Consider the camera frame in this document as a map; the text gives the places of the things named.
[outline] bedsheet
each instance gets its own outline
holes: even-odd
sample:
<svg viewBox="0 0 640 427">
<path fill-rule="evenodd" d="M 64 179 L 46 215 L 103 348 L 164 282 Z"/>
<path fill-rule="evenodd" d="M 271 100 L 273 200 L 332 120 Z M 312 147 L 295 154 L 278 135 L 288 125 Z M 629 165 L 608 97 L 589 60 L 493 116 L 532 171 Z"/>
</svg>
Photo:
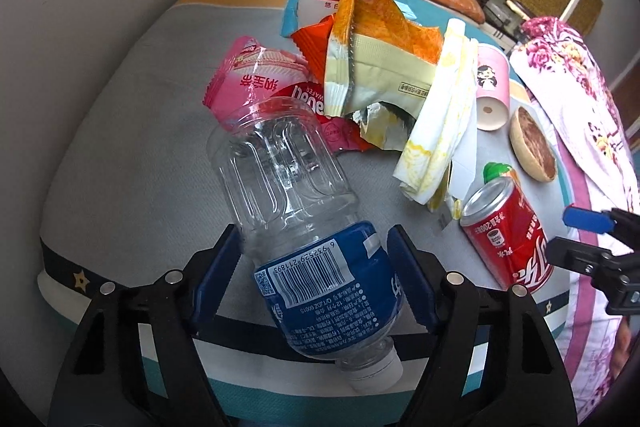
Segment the bedsheet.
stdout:
<svg viewBox="0 0 640 427">
<path fill-rule="evenodd" d="M 178 0 L 133 46 L 82 122 L 52 182 L 41 239 L 41 293 L 71 325 L 78 324 L 102 282 L 153 282 L 211 247 L 232 217 L 206 158 L 216 123 L 201 104 L 204 90 L 231 42 L 255 36 L 266 46 L 295 51 L 279 36 L 287 0 Z M 446 27 L 450 14 L 421 0 L 409 4 L 423 25 Z M 492 42 L 468 26 L 468 36 Z M 512 82 L 512 109 L 527 97 Z M 479 169 L 486 161 L 516 165 L 507 129 L 480 133 Z M 455 223 L 409 200 L 391 176 L 399 153 L 343 153 L 339 161 L 361 201 L 361 215 L 381 236 L 402 223 L 418 248 L 447 269 L 495 286 Z M 563 171 L 552 184 L 527 180 L 527 196 L 550 237 L 565 235 L 559 216 L 572 202 Z M 472 190 L 481 184 L 477 178 Z M 372 182 L 376 190 L 371 190 Z M 357 396 L 331 363 L 306 359 L 274 327 L 241 259 L 210 328 L 195 341 L 210 383 L 229 415 L 281 425 L 381 426 L 398 420 L 430 354 L 429 335 L 407 305 L 392 334 L 404 367 L 383 394 Z M 534 294 L 554 335 L 566 319 L 568 275 L 556 269 Z M 479 330 L 466 390 L 478 386 L 487 331 Z M 162 393 L 149 328 L 141 342 L 148 384 Z"/>
</svg>

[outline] floral blanket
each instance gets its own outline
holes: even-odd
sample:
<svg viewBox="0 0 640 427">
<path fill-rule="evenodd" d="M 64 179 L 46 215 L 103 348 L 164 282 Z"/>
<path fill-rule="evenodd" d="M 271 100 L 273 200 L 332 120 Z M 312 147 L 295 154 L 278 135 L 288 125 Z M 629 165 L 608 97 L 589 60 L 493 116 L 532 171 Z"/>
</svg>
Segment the floral blanket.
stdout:
<svg viewBox="0 0 640 427">
<path fill-rule="evenodd" d="M 532 19 L 523 30 L 530 41 L 514 49 L 511 66 L 540 104 L 542 120 L 555 130 L 550 141 L 567 167 L 575 204 L 638 212 L 638 180 L 620 115 L 582 37 L 555 17 Z M 572 230 L 570 237 L 615 255 L 629 250 L 609 235 Z M 607 315 L 606 304 L 590 278 L 572 274 L 570 311 L 558 346 L 580 420 L 609 386 L 609 357 L 620 317 Z"/>
</svg>

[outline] coca-cola can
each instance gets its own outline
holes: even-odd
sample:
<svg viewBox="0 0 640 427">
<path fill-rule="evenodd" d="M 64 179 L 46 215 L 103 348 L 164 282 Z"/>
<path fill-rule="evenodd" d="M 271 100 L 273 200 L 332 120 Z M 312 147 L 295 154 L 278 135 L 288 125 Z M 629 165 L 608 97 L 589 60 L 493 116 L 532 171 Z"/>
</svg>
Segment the coca-cola can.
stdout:
<svg viewBox="0 0 640 427">
<path fill-rule="evenodd" d="M 503 290 L 519 283 L 533 292 L 553 272 L 542 223 L 510 177 L 495 178 L 471 196 L 460 226 Z"/>
</svg>

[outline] barcode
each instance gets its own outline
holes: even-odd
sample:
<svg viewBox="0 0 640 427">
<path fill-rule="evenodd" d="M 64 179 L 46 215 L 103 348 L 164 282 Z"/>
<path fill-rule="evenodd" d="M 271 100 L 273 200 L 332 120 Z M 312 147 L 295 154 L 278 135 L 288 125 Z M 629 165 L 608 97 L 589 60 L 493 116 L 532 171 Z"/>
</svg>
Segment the barcode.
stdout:
<svg viewBox="0 0 640 427">
<path fill-rule="evenodd" d="M 308 303 L 354 280 L 335 239 L 269 268 L 285 306 Z"/>
<path fill-rule="evenodd" d="M 267 270 L 260 270 L 259 272 L 254 273 L 255 282 L 258 283 L 258 288 L 260 288 L 260 293 L 265 297 L 269 295 L 275 295 L 276 290 L 271 286 L 271 282 L 269 277 L 267 277 Z"/>
</svg>

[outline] blue gripper pad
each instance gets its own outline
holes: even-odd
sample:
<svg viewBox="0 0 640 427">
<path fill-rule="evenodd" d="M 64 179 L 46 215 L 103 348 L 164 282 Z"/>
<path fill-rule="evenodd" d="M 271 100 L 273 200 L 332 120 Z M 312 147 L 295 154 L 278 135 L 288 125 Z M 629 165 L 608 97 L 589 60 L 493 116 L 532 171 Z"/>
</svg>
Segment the blue gripper pad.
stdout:
<svg viewBox="0 0 640 427">
<path fill-rule="evenodd" d="M 216 315 L 241 253 L 238 227 L 229 225 L 213 248 L 196 254 L 204 254 L 203 259 L 213 257 L 213 260 L 204 268 L 202 281 L 193 290 L 193 315 L 190 323 L 194 327 L 210 321 Z"/>
<path fill-rule="evenodd" d="M 405 240 L 406 232 L 398 228 L 396 225 L 389 230 L 386 236 L 386 251 L 398 274 L 398 279 L 409 306 L 414 312 L 416 322 L 433 332 L 440 325 L 440 320 L 436 315 L 434 288 L 425 279 L 415 258 L 414 251 L 418 251 L 413 244 L 409 245 Z"/>
<path fill-rule="evenodd" d="M 615 223 L 607 214 L 578 206 L 568 206 L 562 213 L 562 222 L 568 227 L 594 233 L 609 233 Z"/>
</svg>

